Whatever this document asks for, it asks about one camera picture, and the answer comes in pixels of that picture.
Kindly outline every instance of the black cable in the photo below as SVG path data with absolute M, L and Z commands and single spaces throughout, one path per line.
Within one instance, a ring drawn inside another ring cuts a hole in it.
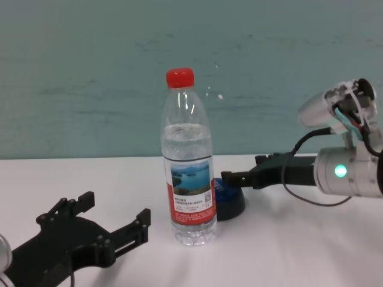
M 319 203 L 319 202 L 311 201 L 311 200 L 308 200 L 304 197 L 298 196 L 297 194 L 292 192 L 286 185 L 285 176 L 286 176 L 286 168 L 287 168 L 288 162 L 294 157 L 294 155 L 297 153 L 298 149 L 303 145 L 303 143 L 305 141 L 307 141 L 309 138 L 312 138 L 314 136 L 324 136 L 324 135 L 330 135 L 330 134 L 331 134 L 331 128 L 329 128 L 329 127 L 326 127 L 324 129 L 319 129 L 319 130 L 313 130 L 313 131 L 309 132 L 308 134 L 306 134 L 303 138 L 301 138 L 297 142 L 297 144 L 295 145 L 293 150 L 288 153 L 288 157 L 282 166 L 282 172 L 281 172 L 281 182 L 283 184 L 283 187 L 286 189 L 286 191 L 288 193 L 290 193 L 293 197 L 296 197 L 297 199 L 303 200 L 303 201 L 310 203 L 310 204 L 313 204 L 313 205 L 322 206 L 322 207 L 333 207 L 333 206 L 341 205 L 341 204 L 347 202 L 348 200 L 350 200 L 351 196 L 347 197 L 346 199 L 344 199 L 340 202 L 337 202 L 337 203 L 327 204 L 327 203 Z
M 366 149 L 368 150 L 368 152 L 372 155 L 374 155 L 375 157 L 379 157 L 381 152 L 377 152 L 377 151 L 374 151 L 373 148 L 371 147 L 371 144 L 370 144 L 370 138 L 369 138 L 369 133 L 368 131 L 365 129 L 365 127 L 362 128 L 361 130 L 361 135 L 363 136 L 363 142 L 364 142 L 364 146 L 366 147 Z
M 355 115 L 355 113 L 354 112 L 349 112 L 348 113 L 348 115 L 357 123 L 357 124 L 361 124 L 361 121 L 360 121 L 360 118 L 357 116 L 357 115 Z
M 75 281 L 74 281 L 74 272 L 71 271 L 71 287 L 74 287 L 74 283 L 75 283 Z

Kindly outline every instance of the lake photo on label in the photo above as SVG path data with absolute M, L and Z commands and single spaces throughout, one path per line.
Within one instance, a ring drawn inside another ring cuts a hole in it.
M 209 161 L 197 164 L 171 164 L 173 192 L 195 196 L 210 190 Z

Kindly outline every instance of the qr code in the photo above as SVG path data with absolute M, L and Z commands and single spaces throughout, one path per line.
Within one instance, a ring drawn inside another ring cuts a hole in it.
M 211 193 L 205 194 L 205 202 L 209 202 L 211 200 Z

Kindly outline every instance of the white robotic arm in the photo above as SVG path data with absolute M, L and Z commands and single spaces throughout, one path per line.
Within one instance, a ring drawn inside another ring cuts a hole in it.
M 314 179 L 323 193 L 383 197 L 377 152 L 383 140 L 376 115 L 376 93 L 365 79 L 341 82 L 300 108 L 306 127 L 327 125 L 345 141 L 343 148 L 322 149 L 315 160 Z
M 2 274 L 12 263 L 12 249 L 4 236 L 0 234 L 0 287 L 14 287 L 9 278 Z

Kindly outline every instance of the wire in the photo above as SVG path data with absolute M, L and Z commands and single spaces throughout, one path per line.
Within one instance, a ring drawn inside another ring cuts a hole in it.
M 75 283 L 75 280 L 74 280 L 74 272 L 71 271 L 71 287 L 74 287 L 74 283 Z
M 334 112 L 338 116 L 338 119 L 342 122 L 342 124 L 346 128 L 351 129 L 357 135 L 358 140 L 362 141 L 363 140 L 363 136 L 361 135 L 358 127 L 353 125 L 350 122 L 350 120 L 339 110 L 339 108 L 335 108 Z
M 358 114 L 359 114 L 359 117 L 361 118 L 361 125 L 364 126 L 365 124 L 367 124 L 367 121 L 364 118 L 363 114 L 361 113 L 360 102 L 359 102 L 357 96 L 354 94 L 352 88 L 349 90 L 349 95 L 352 97 L 352 99 L 354 100 L 355 104 L 357 105 Z
M 351 196 L 350 197 L 347 197 L 346 199 L 340 201 L 340 202 L 337 202 L 337 203 L 329 203 L 329 204 L 326 204 L 326 203 L 319 203 L 319 202 L 315 202 L 315 201 L 311 201 L 311 200 L 308 200 L 304 197 L 301 197 L 301 196 L 298 196 L 297 194 L 295 194 L 294 192 L 292 192 L 286 185 L 286 168 L 287 168 L 287 165 L 289 163 L 289 161 L 294 157 L 294 155 L 297 153 L 298 149 L 303 145 L 304 142 L 306 142 L 308 139 L 310 138 L 313 138 L 314 136 L 324 136 L 324 135 L 330 135 L 331 134 L 331 128 L 329 127 L 326 127 L 324 129 L 319 129 L 319 130 L 313 130 L 309 133 L 307 133 L 303 138 L 301 138 L 297 144 L 295 144 L 295 147 L 293 148 L 292 151 L 290 151 L 288 153 L 288 156 L 286 158 L 286 161 L 285 163 L 283 164 L 282 166 L 282 172 L 281 172 L 281 182 L 283 184 L 283 187 L 286 189 L 286 191 L 288 193 L 290 193 L 293 197 L 297 198 L 297 199 L 300 199 L 300 200 L 303 200 L 307 203 L 310 203 L 310 204 L 313 204 L 313 205 L 316 205 L 316 206 L 322 206 L 322 207 L 333 207 L 333 206 L 339 206 L 345 202 L 347 202 L 348 200 L 351 199 Z
M 363 134 L 363 142 L 364 142 L 364 146 L 366 147 L 366 149 L 368 150 L 368 152 L 370 154 L 372 154 L 373 156 L 375 157 L 379 157 L 381 155 L 381 153 L 383 152 L 383 150 L 381 152 L 377 152 L 377 151 L 374 151 L 373 148 L 371 147 L 371 144 L 370 144 L 370 137 L 369 137 L 369 134 L 366 130 L 366 128 L 362 128 L 361 130 L 362 134 Z
M 349 112 L 348 115 L 350 116 L 350 118 L 352 118 L 357 124 L 361 124 L 361 121 L 360 121 L 360 118 L 355 115 L 355 113 L 353 112 Z

